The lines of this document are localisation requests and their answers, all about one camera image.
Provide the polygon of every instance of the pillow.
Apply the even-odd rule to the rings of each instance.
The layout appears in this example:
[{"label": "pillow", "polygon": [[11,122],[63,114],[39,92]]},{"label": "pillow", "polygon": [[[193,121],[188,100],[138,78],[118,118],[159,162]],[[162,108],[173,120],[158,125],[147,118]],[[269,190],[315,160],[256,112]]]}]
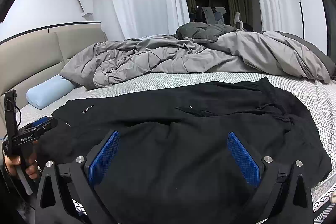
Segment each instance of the pillow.
[{"label": "pillow", "polygon": [[56,75],[46,82],[29,89],[26,93],[26,98],[32,106],[43,109],[64,95],[67,95],[75,87],[69,80]]}]

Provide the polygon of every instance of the white patterned bed sheet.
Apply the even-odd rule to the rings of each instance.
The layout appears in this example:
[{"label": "white patterned bed sheet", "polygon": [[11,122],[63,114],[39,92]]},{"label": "white patterned bed sheet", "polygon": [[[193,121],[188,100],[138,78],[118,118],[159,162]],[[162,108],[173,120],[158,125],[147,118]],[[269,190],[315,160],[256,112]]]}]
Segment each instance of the white patterned bed sheet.
[{"label": "white patterned bed sheet", "polygon": [[240,81],[254,82],[265,76],[273,86],[291,92],[306,105],[319,130],[321,142],[331,158],[333,169],[329,177],[312,189],[313,200],[316,200],[319,198],[320,194],[317,194],[319,196],[314,197],[314,192],[323,192],[321,186],[334,178],[336,173],[336,81],[331,81],[329,84],[323,84],[319,80],[307,80],[290,76],[265,75],[249,72],[212,72],[202,74],[150,73],[108,88],[100,88],[90,91],[85,90],[84,87],[76,88],[42,110],[36,109],[28,104],[21,109],[22,122],[20,126],[22,127],[30,122],[36,121],[43,116],[51,116],[54,110],[63,106],[68,100],[114,97],[126,93],[176,88],[179,86],[194,85],[210,81],[227,83],[237,83]]}]

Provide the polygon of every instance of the beige upholstered headboard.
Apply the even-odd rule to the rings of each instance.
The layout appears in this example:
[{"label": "beige upholstered headboard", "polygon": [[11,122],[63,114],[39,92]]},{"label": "beige upholstered headboard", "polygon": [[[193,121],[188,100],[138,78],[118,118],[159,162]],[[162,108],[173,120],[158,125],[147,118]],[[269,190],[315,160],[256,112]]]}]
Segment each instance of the beige upholstered headboard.
[{"label": "beige upholstered headboard", "polygon": [[100,22],[48,26],[0,42],[0,138],[6,134],[4,94],[16,89],[19,108],[28,104],[26,92],[57,75],[87,46],[107,41]]}]

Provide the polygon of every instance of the hand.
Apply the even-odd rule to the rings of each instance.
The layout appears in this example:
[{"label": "hand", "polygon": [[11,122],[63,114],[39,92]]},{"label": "hand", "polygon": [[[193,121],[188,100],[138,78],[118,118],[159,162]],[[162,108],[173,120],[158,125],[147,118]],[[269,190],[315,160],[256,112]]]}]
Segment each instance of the hand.
[{"label": "hand", "polygon": [[[26,169],[26,173],[27,175],[29,175],[29,177],[31,179],[37,179],[39,176],[39,171],[37,169],[37,162],[35,161],[37,158],[36,153],[32,153],[30,155],[30,157],[28,158],[28,162],[30,164],[30,166]],[[8,168],[9,173],[12,176],[17,176],[16,173],[16,165],[20,165],[21,164],[21,158],[19,156],[16,157],[5,157],[5,164]]]}]

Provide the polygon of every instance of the blanket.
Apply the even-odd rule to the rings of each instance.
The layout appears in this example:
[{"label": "blanket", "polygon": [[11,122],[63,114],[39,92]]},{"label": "blanket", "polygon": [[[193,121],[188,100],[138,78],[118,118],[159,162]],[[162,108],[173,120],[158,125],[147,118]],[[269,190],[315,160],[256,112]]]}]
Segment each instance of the blanket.
[{"label": "blanket", "polygon": [[60,75],[88,90],[149,72],[265,72],[330,81],[323,61],[297,40],[278,32],[231,28],[187,23],[174,36],[94,43],[76,54]]}]

